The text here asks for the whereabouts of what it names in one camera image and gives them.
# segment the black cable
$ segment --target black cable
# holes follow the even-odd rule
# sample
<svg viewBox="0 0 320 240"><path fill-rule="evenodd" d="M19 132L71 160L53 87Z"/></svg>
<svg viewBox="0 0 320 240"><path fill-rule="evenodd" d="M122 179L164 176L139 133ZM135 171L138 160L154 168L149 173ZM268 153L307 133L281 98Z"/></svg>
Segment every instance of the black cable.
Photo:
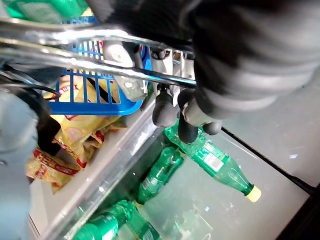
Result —
<svg viewBox="0 0 320 240"><path fill-rule="evenodd" d="M229 137L246 147L248 150L250 150L252 153L254 153L257 157L262 159L265 163L267 163L269 166L277 170L279 173L281 173L283 176L285 176L287 179L289 179L291 182L293 182L295 185L297 185L299 188L304 190L309 195L313 196L317 190L316 187L313 187L309 184L307 184L305 181L301 180L300 178L296 176L290 175L288 172L283 170L281 167L279 167L277 164L273 163L270 159L268 159L266 156L264 156L262 153L255 150L253 147L251 147L249 144L247 144L245 141L243 141L241 138L234 135L229 130L225 129L224 127L221 128L221 130L226 133Z"/></svg>
<svg viewBox="0 0 320 240"><path fill-rule="evenodd" d="M45 98L45 100L57 99L61 96L61 94L47 86L36 85L36 84L28 84L28 83L0 83L1 88L21 88L21 89L38 89L42 91L46 91L55 95L55 97Z"/></svg>

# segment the metal bar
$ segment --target metal bar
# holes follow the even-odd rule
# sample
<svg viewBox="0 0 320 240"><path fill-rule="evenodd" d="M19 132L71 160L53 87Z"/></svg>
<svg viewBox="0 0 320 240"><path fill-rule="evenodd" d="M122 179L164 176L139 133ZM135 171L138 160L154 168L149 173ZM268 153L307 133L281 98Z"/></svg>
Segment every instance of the metal bar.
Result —
<svg viewBox="0 0 320 240"><path fill-rule="evenodd" d="M196 81L192 79L166 75L135 67L117 66L113 61L79 56L76 53L54 47L2 37L0 37L0 57L4 59L16 59L17 61L24 59L62 68L80 68L88 71L124 76L156 83L178 85L187 88L196 87Z"/></svg>
<svg viewBox="0 0 320 240"><path fill-rule="evenodd" d="M119 26L110 24L44 24L6 17L0 19L0 36L51 46L70 44L76 41L113 40L192 53L190 41L175 39L171 41L172 43L164 43L134 36L120 29Z"/></svg>

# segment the plastic basket grid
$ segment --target plastic basket grid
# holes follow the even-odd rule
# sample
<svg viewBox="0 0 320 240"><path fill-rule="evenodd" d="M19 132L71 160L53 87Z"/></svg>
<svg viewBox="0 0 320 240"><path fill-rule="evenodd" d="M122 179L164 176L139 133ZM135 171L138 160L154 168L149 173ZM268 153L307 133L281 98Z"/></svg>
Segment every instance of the plastic basket grid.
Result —
<svg viewBox="0 0 320 240"><path fill-rule="evenodd" d="M66 22L67 24L85 24L97 23L95 17L79 17ZM78 53L79 55L103 60L101 52L101 41L86 41L76 42L68 46L68 50ZM150 57L146 47L142 48L143 66L145 69L151 69ZM103 74L94 71L85 71L82 69L65 69L64 75L70 76L70 86L74 85L74 76L81 76L83 79L83 102L74 101L74 89L70 87L70 102L60 102L59 100L51 101L50 107L52 114L60 115L129 115L137 111L142 105L143 101L132 102L126 98L122 90L118 87L119 103L112 101L111 84L114 84L114 78L109 74ZM87 96L87 78L95 80L96 102L88 102ZM100 101L99 81L106 81L108 101ZM55 86L59 91L60 82Z"/></svg>

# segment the black strip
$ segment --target black strip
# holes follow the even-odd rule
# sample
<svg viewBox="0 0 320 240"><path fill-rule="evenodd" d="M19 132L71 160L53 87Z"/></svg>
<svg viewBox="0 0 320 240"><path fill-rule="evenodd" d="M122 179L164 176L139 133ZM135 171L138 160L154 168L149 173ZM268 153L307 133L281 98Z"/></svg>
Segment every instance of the black strip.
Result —
<svg viewBox="0 0 320 240"><path fill-rule="evenodd" d="M270 159L268 159L266 156L255 150L253 147L251 147L249 144L247 144L245 141L234 135L229 130L225 129L224 127L221 128L221 130L227 134L229 137L246 147L248 150L250 150L252 153L254 153L257 157L261 158L265 163L267 163L269 166L277 170L279 173L281 173L283 176L285 176L287 179L289 179L291 182L293 182L295 185L297 185L299 188L304 190L309 195L314 195L316 192L316 187L310 186L305 181L301 180L300 178L296 176L292 176L289 173L287 173L285 170L283 170L281 167L279 167L277 164L273 163Z"/></svg>

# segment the bottle label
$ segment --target bottle label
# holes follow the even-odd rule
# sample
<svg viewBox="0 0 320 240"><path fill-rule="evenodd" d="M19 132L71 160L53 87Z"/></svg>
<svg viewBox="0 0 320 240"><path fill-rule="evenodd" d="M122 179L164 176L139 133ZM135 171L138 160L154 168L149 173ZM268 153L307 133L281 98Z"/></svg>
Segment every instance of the bottle label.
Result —
<svg viewBox="0 0 320 240"><path fill-rule="evenodd" d="M215 172L218 172L224 165L224 162L213 155L211 152L205 157L204 162Z"/></svg>
<svg viewBox="0 0 320 240"><path fill-rule="evenodd" d="M150 180L148 177L146 177L145 180L142 182L142 187L144 189L153 189L153 188L159 188L161 184L162 182L160 182L155 177L152 177Z"/></svg>
<svg viewBox="0 0 320 240"><path fill-rule="evenodd" d="M215 172L218 172L228 159L228 156L209 140L195 154L207 167Z"/></svg>
<svg viewBox="0 0 320 240"><path fill-rule="evenodd" d="M154 236L152 235L150 229L143 235L142 240L154 240Z"/></svg>

